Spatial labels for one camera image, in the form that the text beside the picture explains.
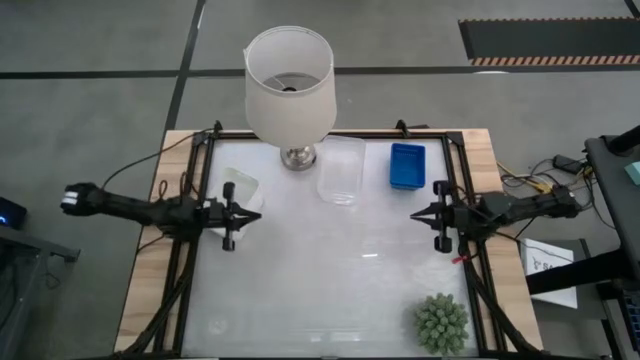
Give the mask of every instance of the blue container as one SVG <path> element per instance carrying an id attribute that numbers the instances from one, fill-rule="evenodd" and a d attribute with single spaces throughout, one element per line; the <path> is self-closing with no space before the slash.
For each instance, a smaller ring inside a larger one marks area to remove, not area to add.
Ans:
<path id="1" fill-rule="evenodd" d="M 389 182 L 395 189 L 416 190 L 425 183 L 425 150 L 422 145 L 391 144 Z"/>

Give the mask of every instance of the green succulent plant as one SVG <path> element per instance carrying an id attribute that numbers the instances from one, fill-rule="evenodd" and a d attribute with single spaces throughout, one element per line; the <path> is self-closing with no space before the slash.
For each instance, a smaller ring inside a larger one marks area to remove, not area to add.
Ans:
<path id="1" fill-rule="evenodd" d="M 464 348 L 464 340 L 469 338 L 464 330 L 469 314 L 464 305 L 453 302 L 453 295 L 428 296 L 416 309 L 415 316 L 420 345 L 430 353 L 457 355 Z"/>

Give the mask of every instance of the concrete floor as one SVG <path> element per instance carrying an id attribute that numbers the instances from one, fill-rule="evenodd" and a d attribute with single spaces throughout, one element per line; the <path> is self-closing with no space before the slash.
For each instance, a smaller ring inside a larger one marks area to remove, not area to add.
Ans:
<path id="1" fill-rule="evenodd" d="M 175 70 L 195 3 L 0 2 L 0 72 Z M 338 66 L 464 66 L 458 19 L 629 15 L 622 0 L 209 0 L 192 68 L 241 68 L 242 47 L 282 24 L 323 34 Z M 498 159 L 526 171 L 557 153 L 582 157 L 587 137 L 637 125 L 639 83 L 640 72 L 338 76 L 336 127 L 387 128 L 402 118 L 489 128 Z M 104 216 L 66 217 L 58 203 L 66 184 L 101 182 L 159 148 L 174 84 L 0 80 L 0 196 L 30 210 L 30 233 L 83 250 L 72 268 L 52 262 L 63 285 L 43 287 L 18 358 L 97 356 L 113 348 L 140 227 Z M 190 79 L 176 128 L 200 129 L 215 120 L 248 128 L 243 94 L 242 78 Z M 153 161 L 137 166 L 111 190 L 146 198 L 153 170 Z M 583 237 L 592 254 L 618 245 L 593 212 L 537 220 L 525 235 Z M 607 352 L 597 322 L 560 321 L 539 306 L 537 315 L 546 349 L 589 357 Z"/>

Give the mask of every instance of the power adapter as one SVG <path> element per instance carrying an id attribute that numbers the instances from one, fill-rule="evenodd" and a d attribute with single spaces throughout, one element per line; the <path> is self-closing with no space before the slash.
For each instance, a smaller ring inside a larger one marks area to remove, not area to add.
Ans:
<path id="1" fill-rule="evenodd" d="M 553 157 L 553 167 L 558 170 L 566 171 L 570 174 L 578 175 L 578 173 L 582 171 L 583 164 L 580 160 L 556 155 Z"/>

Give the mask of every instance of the black equipment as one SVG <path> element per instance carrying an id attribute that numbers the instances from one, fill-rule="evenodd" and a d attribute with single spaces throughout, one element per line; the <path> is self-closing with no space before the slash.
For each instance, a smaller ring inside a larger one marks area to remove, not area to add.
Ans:
<path id="1" fill-rule="evenodd" d="M 574 199 L 573 193 L 566 187 L 557 187 L 549 194 L 516 198 L 502 192 L 482 194 L 477 204 L 447 205 L 446 196 L 452 191 L 448 181 L 435 181 L 433 193 L 438 201 L 424 210 L 411 214 L 411 219 L 423 222 L 440 234 L 434 239 L 435 249 L 443 253 L 451 252 L 451 239 L 447 237 L 447 228 L 458 229 L 461 235 L 475 241 L 485 241 L 500 227 L 538 216 L 553 218 L 574 218 L 582 207 Z M 422 216 L 435 215 L 434 219 Z"/>
<path id="2" fill-rule="evenodd" d="M 618 136 L 602 136 L 607 149 L 618 156 L 629 156 L 640 144 L 640 125 Z"/>
<path id="3" fill-rule="evenodd" d="M 199 236 L 203 228 L 225 228 L 222 248 L 234 251 L 232 232 L 262 217 L 234 202 L 234 190 L 234 183 L 224 184 L 222 196 L 226 205 L 216 198 L 206 199 L 200 205 L 187 194 L 148 202 L 109 193 L 93 183 L 78 183 L 65 188 L 60 207 L 67 215 L 106 214 L 133 220 L 144 226 L 155 225 L 172 239 Z"/>
<path id="4" fill-rule="evenodd" d="M 27 209 L 13 201 L 0 197 L 0 226 L 8 226 L 20 230 L 26 216 Z"/>

